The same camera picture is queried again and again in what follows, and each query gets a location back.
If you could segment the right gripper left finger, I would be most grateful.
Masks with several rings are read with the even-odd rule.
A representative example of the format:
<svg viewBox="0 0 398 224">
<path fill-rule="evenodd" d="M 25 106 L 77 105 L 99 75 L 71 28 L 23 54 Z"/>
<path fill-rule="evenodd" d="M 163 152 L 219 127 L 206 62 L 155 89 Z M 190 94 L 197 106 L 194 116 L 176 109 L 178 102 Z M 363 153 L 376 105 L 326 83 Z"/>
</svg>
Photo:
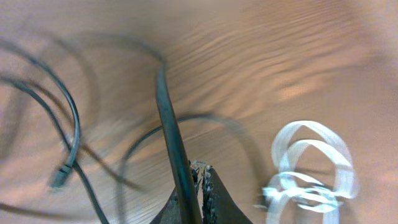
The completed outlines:
<svg viewBox="0 0 398 224">
<path fill-rule="evenodd" d="M 201 178 L 199 178 L 200 165 L 197 161 L 189 161 L 189 164 L 195 193 L 198 195 L 201 182 Z M 168 201 L 150 224 L 182 224 L 180 205 L 178 202 L 177 191 L 175 189 L 173 189 Z"/>
</svg>

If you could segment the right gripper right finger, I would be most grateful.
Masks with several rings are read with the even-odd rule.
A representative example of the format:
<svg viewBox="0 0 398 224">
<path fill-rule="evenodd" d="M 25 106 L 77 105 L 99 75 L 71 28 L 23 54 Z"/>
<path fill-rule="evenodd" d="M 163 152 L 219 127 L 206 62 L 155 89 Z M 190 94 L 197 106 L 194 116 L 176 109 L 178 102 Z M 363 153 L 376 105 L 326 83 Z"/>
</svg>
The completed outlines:
<svg viewBox="0 0 398 224">
<path fill-rule="evenodd" d="M 203 222 L 206 224 L 252 224 L 235 204 L 212 166 L 203 171 Z"/>
</svg>

